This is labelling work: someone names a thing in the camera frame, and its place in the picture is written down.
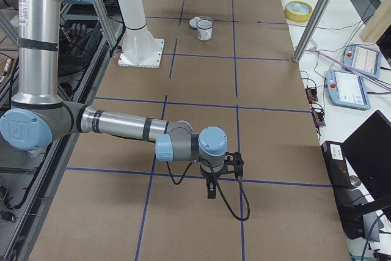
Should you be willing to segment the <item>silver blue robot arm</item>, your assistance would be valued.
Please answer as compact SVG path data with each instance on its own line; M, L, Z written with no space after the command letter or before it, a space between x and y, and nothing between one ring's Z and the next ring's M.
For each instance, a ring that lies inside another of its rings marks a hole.
M227 173L227 136L218 127L199 134L180 120L108 112L63 101L57 94L60 7L67 0L18 0L19 86L1 117L2 137L13 147L33 151L71 133L105 133L155 144L156 158L167 163L200 163L208 197L221 192ZM94 0L72 0L92 3Z

